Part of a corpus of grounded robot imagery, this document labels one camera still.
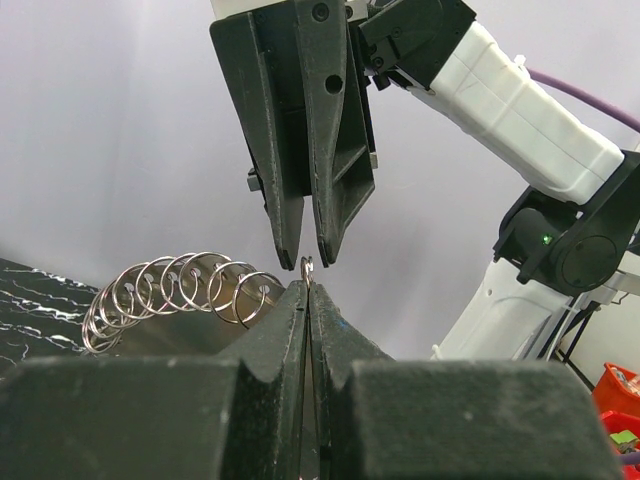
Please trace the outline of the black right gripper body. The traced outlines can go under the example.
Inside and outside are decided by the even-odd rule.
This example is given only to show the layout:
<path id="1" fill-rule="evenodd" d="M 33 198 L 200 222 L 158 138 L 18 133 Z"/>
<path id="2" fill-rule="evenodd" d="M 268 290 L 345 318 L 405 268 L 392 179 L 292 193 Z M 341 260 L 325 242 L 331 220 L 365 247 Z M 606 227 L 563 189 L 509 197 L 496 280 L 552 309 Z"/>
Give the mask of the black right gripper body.
<path id="1" fill-rule="evenodd" d="M 302 197 L 306 197 L 312 192 L 295 2 L 217 1 L 213 10 L 214 22 L 246 12 L 256 15 L 259 39 L 267 54 L 276 87 L 277 105 L 281 109 L 289 139 L 289 151 L 296 169 L 295 182 Z M 395 1 L 381 7 L 364 1 L 343 2 L 354 56 L 366 89 L 370 84 L 382 89 L 393 83 L 396 79 L 394 66 L 400 59 L 413 53 L 425 53 L 426 71 L 435 74 L 475 18 L 474 12 L 461 1 Z M 372 165 L 375 141 L 367 92 L 363 107 L 370 126 Z M 253 162 L 248 184 L 251 190 L 263 195 Z"/>

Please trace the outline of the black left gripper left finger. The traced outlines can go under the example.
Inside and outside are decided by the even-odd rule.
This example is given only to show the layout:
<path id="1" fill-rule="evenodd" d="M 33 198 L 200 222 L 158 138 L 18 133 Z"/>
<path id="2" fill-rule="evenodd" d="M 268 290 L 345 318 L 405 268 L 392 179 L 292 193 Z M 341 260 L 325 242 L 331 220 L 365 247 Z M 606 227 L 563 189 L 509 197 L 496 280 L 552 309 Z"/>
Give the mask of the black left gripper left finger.
<path id="1" fill-rule="evenodd" d="M 239 362 L 223 479 L 297 479 L 303 423 L 308 289 L 293 281 L 223 359 Z"/>

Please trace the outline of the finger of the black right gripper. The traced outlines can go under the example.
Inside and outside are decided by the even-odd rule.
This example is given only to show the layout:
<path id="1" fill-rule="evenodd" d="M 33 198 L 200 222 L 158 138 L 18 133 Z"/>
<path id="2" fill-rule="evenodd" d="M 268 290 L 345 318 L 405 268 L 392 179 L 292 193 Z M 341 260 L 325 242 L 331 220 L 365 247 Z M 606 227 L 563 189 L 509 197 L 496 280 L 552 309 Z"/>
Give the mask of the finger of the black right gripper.
<path id="1" fill-rule="evenodd" d="M 363 104 L 343 1 L 296 1 L 316 237 L 324 266 L 337 261 L 348 226 L 375 189 Z"/>
<path id="2" fill-rule="evenodd" d="M 210 27 L 224 79 L 263 193 L 275 250 L 285 270 L 298 258 L 304 200 L 267 54 L 254 13 L 240 13 Z"/>

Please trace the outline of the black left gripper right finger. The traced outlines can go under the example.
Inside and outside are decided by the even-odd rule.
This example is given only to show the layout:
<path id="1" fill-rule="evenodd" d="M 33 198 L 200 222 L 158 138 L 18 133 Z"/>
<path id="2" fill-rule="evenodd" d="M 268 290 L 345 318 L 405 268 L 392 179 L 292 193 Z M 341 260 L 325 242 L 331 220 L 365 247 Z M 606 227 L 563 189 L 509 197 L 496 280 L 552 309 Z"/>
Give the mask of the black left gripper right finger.
<path id="1" fill-rule="evenodd" d="M 347 322 L 326 288 L 309 291 L 322 479 L 398 479 L 400 412 L 383 380 L 396 363 Z"/>

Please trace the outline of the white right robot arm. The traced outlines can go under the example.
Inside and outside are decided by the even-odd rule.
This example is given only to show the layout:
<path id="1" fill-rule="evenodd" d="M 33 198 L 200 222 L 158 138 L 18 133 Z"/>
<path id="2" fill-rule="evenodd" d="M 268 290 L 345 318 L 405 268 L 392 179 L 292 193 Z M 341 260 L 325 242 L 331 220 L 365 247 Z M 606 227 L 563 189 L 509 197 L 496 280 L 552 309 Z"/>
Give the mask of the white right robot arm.
<path id="1" fill-rule="evenodd" d="M 586 126 L 508 57 L 462 1 L 216 1 L 210 37 L 281 266 L 311 200 L 321 260 L 374 190 L 367 87 L 397 86 L 527 183 L 484 278 L 437 360 L 551 351 L 548 320 L 580 320 L 620 291 L 639 231 L 639 155 Z"/>

